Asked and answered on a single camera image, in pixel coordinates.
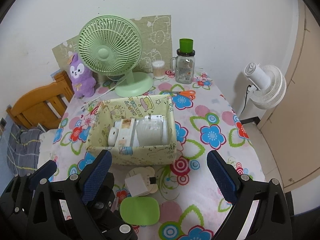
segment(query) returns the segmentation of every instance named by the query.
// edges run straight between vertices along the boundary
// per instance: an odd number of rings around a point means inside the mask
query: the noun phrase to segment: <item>door frame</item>
[[[285,74],[285,80],[287,82],[287,85],[289,85],[292,76],[294,74],[294,71],[296,70],[296,67],[298,65],[300,55],[302,52],[302,46],[304,42],[304,37],[306,34],[306,5],[303,0],[298,0],[298,10],[299,10],[299,19],[298,19],[298,30],[297,30],[297,38],[296,38],[296,43],[294,45],[292,57],[290,64],[288,66],[288,70]],[[274,112],[276,107],[269,109],[265,112],[263,117],[261,118],[260,122],[257,125],[257,128],[261,130],[263,125],[269,120],[270,116]]]

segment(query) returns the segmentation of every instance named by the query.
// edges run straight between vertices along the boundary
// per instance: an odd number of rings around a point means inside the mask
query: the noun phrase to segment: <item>plaid blanket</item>
[[[12,125],[7,149],[7,163],[13,174],[20,176],[37,169],[39,159],[39,136],[42,134],[38,128],[27,130],[23,126]]]

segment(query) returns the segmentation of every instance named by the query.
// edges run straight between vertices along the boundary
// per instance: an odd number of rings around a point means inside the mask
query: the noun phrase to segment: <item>black jar lid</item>
[[[177,55],[181,57],[193,57],[195,54],[196,52],[194,50],[190,53],[183,53],[183,52],[180,52],[180,49],[177,49]]]

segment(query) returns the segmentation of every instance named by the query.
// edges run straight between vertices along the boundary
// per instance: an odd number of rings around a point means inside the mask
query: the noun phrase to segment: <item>orange scissors handle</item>
[[[196,99],[196,92],[194,90],[181,91],[179,94],[191,100]]]

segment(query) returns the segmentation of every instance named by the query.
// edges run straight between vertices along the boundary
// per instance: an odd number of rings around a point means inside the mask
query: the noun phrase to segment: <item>green fan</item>
[[[132,72],[142,53],[141,35],[130,20],[105,15],[92,19],[81,30],[79,56],[92,71],[106,76],[125,75],[115,87],[117,95],[142,95],[153,86],[152,78],[142,72]]]

